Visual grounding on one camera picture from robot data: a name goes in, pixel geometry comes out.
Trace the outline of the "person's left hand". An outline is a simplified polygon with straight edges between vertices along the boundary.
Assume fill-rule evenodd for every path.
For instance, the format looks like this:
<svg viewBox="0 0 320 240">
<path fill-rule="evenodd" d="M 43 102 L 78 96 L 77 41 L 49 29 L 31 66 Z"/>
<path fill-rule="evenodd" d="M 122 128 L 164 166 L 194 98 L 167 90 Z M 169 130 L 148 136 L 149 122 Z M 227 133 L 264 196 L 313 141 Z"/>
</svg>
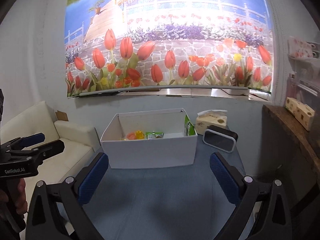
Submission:
<svg viewBox="0 0 320 240">
<path fill-rule="evenodd" d="M 25 179 L 13 179 L 6 181 L 8 193 L 1 190 L 1 203 L 7 203 L 12 200 L 15 204 L 15 209 L 20 217 L 23 217 L 28 211 L 28 203 L 25 192 Z"/>
</svg>

